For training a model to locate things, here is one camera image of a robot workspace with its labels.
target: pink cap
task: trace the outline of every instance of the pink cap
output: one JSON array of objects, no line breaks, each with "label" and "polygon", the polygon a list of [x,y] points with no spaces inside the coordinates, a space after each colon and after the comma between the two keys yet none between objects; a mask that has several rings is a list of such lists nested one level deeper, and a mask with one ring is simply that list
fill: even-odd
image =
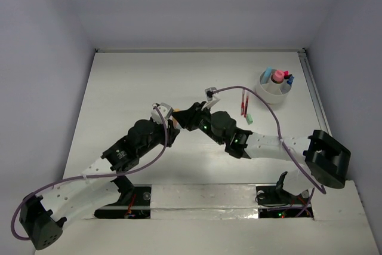
[{"label": "pink cap", "polygon": [[284,80],[284,72],[281,70],[276,70],[276,72],[273,74],[273,79],[277,82],[281,82]]}]

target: robotic arm link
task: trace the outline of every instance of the robotic arm link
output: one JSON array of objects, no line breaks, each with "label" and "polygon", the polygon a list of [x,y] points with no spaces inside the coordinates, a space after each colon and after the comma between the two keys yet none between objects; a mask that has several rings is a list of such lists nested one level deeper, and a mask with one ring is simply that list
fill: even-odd
[{"label": "robotic arm link", "polygon": [[[37,250],[45,249],[76,219],[112,202],[128,204],[134,185],[126,175],[155,162],[166,147],[172,146],[181,128],[201,130],[217,144],[225,145],[225,152],[235,158],[291,160],[278,137],[240,129],[227,112],[211,113],[211,107],[219,101],[216,92],[215,88],[207,89],[207,101],[194,103],[188,110],[174,112],[165,103],[157,104],[149,120],[137,121],[126,136],[78,176],[77,179],[82,180],[54,185],[40,196],[27,196],[21,205],[19,221],[29,238],[21,239],[30,239]],[[329,134],[315,130],[310,137],[282,141],[320,184],[337,189],[344,187],[350,152]],[[163,145],[164,149],[154,161],[130,171],[157,145]],[[293,197],[311,187],[312,183],[296,170],[280,176],[275,192],[277,196]]]}]

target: screw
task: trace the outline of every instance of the screw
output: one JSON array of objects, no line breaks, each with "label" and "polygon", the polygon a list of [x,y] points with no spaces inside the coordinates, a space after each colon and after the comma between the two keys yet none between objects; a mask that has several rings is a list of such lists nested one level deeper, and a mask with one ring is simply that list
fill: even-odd
[{"label": "screw", "polygon": [[265,198],[265,193],[264,193],[264,191],[258,191],[258,192],[257,192],[257,198],[258,198],[258,199],[264,199],[264,198]]},{"label": "screw", "polygon": [[150,200],[151,199],[151,193],[150,192],[145,192],[143,194],[143,199],[144,200]]},{"label": "screw", "polygon": [[301,196],[303,198],[309,198],[309,191],[302,191]]}]

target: white wall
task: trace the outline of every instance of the white wall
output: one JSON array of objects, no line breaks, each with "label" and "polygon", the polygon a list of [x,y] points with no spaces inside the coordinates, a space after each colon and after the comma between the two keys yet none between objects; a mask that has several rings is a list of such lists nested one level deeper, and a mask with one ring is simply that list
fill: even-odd
[{"label": "white wall", "polygon": [[97,48],[301,48],[334,0],[72,0]]},{"label": "white wall", "polygon": [[308,49],[333,135],[382,250],[382,0],[338,0]]},{"label": "white wall", "polygon": [[93,55],[69,0],[0,0],[1,254],[33,253],[11,215],[62,176]]}]

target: red marker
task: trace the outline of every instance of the red marker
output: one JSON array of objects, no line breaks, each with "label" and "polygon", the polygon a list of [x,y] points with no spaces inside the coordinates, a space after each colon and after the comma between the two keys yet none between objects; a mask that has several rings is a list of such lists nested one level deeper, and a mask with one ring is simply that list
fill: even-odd
[{"label": "red marker", "polygon": [[241,113],[240,116],[244,115],[244,89],[243,94],[241,95]]},{"label": "red marker", "polygon": [[246,118],[246,117],[247,117],[247,111],[248,111],[248,101],[249,101],[249,94],[247,93],[247,98],[245,99],[244,118]]}]

